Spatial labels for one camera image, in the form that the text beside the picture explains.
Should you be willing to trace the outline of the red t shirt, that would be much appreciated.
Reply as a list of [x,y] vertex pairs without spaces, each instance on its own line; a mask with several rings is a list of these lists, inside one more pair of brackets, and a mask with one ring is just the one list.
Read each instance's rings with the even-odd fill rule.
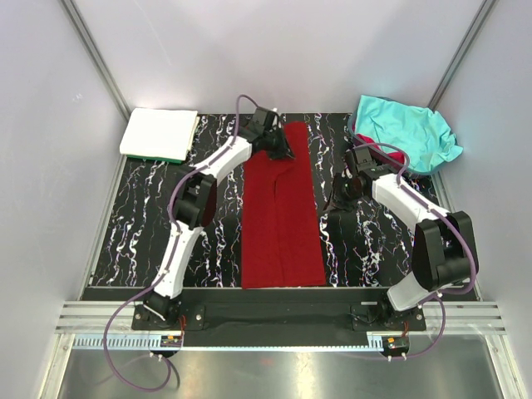
[[308,150],[308,127],[285,126],[293,160],[260,152],[244,163],[241,286],[316,287],[326,283]]

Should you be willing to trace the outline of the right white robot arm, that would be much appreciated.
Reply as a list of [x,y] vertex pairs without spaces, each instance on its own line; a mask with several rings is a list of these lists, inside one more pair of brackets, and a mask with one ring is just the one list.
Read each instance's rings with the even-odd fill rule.
[[375,159],[376,153],[377,147],[370,144],[346,152],[346,167],[335,174],[324,209],[348,210],[368,197],[388,208],[414,234],[410,272],[365,315],[353,315],[360,323],[392,330],[432,299],[469,293],[479,265],[470,216],[426,199],[403,179],[406,165],[383,164]]

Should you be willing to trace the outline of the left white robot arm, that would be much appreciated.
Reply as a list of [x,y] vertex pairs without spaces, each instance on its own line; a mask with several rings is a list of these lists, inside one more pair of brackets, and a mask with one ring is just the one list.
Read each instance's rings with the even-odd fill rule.
[[168,244],[159,272],[142,300],[150,319],[160,328],[172,328],[179,321],[185,271],[200,233],[216,213],[218,186],[258,153],[272,160],[294,158],[275,109],[257,107],[235,130],[208,158],[179,169],[179,181],[170,197]]

